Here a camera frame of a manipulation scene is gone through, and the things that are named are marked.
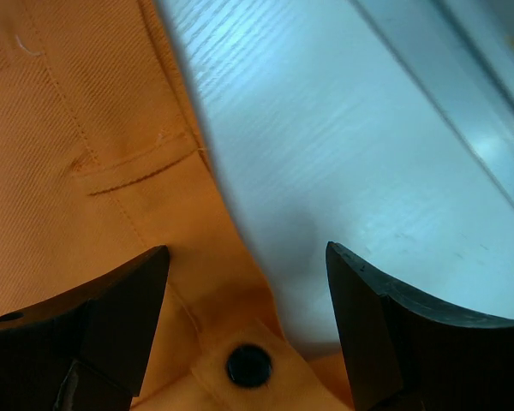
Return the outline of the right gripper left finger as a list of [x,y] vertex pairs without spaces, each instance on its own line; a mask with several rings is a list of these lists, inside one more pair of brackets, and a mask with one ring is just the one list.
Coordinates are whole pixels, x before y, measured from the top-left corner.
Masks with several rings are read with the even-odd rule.
[[128,410],[141,392],[170,265],[153,247],[0,317],[0,410]]

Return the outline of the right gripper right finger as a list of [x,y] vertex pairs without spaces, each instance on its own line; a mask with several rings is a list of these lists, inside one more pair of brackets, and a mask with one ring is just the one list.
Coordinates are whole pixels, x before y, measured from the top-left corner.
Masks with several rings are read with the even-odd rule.
[[443,301],[336,242],[326,268],[358,410],[514,410],[514,319]]

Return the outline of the orange trousers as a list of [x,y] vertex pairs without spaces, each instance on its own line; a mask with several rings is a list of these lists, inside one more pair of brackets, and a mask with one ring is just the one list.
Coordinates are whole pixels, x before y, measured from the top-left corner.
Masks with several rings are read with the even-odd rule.
[[135,410],[350,410],[304,360],[218,192],[150,1],[0,1],[0,315],[166,245]]

